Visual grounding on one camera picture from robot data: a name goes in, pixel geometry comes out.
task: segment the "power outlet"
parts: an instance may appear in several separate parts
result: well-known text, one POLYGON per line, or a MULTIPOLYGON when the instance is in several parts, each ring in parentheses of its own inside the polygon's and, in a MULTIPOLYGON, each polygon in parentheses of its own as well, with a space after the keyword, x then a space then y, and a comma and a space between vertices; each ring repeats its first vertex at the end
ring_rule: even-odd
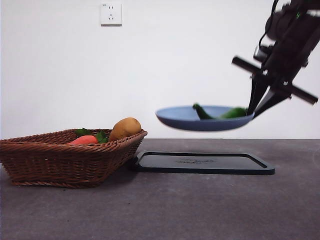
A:
POLYGON ((122 25, 122 4, 120 2, 102 3, 100 8, 101 26, 122 25))

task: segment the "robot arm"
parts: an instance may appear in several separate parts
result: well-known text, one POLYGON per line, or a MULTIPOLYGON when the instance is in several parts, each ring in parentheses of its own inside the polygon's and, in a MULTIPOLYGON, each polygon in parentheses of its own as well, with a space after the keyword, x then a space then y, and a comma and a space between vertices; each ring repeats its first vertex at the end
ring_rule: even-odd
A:
POLYGON ((320 16, 310 10, 320 10, 320 0, 291 0, 279 12, 274 12, 266 22, 265 35, 274 40, 274 45, 256 48, 253 58, 261 67, 234 57, 233 64, 252 73, 252 89, 247 115, 255 112, 257 117, 265 110, 295 95, 311 104, 316 96, 293 85, 293 79, 302 67, 308 65, 308 57, 320 41, 320 16), (267 88, 268 93, 262 99, 267 88))

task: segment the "black tray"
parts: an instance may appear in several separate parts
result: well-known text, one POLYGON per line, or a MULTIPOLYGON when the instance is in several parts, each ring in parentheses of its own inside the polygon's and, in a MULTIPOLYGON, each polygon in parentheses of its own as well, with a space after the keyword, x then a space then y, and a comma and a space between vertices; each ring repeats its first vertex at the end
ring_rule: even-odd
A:
POLYGON ((275 168, 247 153, 140 152, 133 164, 137 172, 272 175, 275 168))

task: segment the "basket rim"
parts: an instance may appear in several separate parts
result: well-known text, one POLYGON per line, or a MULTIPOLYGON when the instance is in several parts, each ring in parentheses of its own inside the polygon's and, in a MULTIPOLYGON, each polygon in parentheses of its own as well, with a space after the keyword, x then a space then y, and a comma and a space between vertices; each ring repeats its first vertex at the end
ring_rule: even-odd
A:
MULTIPOLYGON (((56 132, 49 132, 49 133, 42 133, 42 134, 35 134, 30 136, 24 136, 24 137, 15 137, 15 138, 9 138, 9 139, 1 139, 0 140, 0 152, 12 152, 8 150, 10 146, 17 146, 19 147, 20 151, 39 151, 39 152, 78 152, 78 153, 84 153, 84 152, 110 152, 114 151, 116 149, 122 149, 125 146, 131 144, 132 142, 135 142, 141 138, 144 138, 148 134, 147 131, 144 129, 141 129, 140 132, 137 134, 124 137, 119 140, 110 141, 106 143, 89 143, 89 144, 79 144, 79 145, 68 145, 66 143, 45 143, 45 142, 28 142, 28 141, 13 141, 17 139, 24 139, 29 137, 35 137, 35 136, 45 136, 50 134, 59 134, 66 131, 74 131, 77 128, 71 128, 71 129, 65 129, 61 131, 56 132)), ((97 128, 97 129, 88 129, 91 131, 107 131, 110 132, 111 129, 103 129, 103 128, 97 128)))

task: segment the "blue plate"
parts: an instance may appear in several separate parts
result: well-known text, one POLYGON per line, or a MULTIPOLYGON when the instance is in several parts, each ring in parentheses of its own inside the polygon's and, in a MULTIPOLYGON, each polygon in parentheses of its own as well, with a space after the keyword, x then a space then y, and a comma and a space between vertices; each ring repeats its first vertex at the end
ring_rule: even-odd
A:
MULTIPOLYGON (((228 106, 202 106, 212 117, 218 117, 233 107, 228 106)), ((254 117, 254 113, 227 119, 200 119, 192 106, 175 106, 158 110, 155 115, 163 124, 189 131, 224 131, 236 129, 246 125, 254 117)))

